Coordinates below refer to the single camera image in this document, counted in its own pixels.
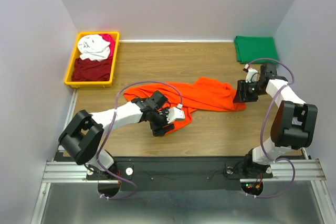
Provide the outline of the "orange t shirt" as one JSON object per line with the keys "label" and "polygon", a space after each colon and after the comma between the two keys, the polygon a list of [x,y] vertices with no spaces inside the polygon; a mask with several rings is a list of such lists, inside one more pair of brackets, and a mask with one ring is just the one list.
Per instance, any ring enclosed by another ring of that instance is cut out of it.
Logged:
{"label": "orange t shirt", "polygon": [[161,83],[147,84],[131,87],[125,90],[123,96],[127,101],[137,97],[150,97],[155,91],[160,91],[168,98],[169,104],[177,106],[182,99],[182,109],[185,120],[174,122],[174,129],[169,134],[189,125],[192,122],[192,113],[197,110],[214,112],[238,112],[246,109],[245,103],[234,103],[236,90],[228,83],[222,83],[214,79],[200,77],[193,84],[170,82],[181,95],[173,88]]}

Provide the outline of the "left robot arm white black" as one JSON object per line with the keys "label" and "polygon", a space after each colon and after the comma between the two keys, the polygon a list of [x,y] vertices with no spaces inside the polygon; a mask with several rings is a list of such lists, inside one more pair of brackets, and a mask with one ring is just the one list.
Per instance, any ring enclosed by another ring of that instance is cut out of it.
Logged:
{"label": "left robot arm white black", "polygon": [[106,179],[113,178],[117,166],[111,154],[100,146],[103,136],[120,127],[149,122],[154,136],[163,136],[174,129],[173,122],[181,115],[176,107],[164,107],[167,98],[155,91],[149,98],[130,102],[102,112],[81,110],[75,114],[58,141],[77,165],[90,165]]}

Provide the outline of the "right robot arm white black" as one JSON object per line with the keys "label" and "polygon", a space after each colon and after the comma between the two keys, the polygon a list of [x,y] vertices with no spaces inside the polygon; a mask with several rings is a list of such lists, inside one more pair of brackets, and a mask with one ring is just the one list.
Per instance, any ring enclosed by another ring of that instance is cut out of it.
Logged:
{"label": "right robot arm white black", "polygon": [[313,140],[318,108],[299,98],[290,87],[292,81],[277,74],[277,67],[265,63],[259,70],[246,64],[246,78],[237,82],[234,103],[256,102],[269,95],[278,110],[271,125],[270,136],[250,150],[242,163],[242,174],[253,177],[265,174],[270,164],[290,150],[309,147]]}

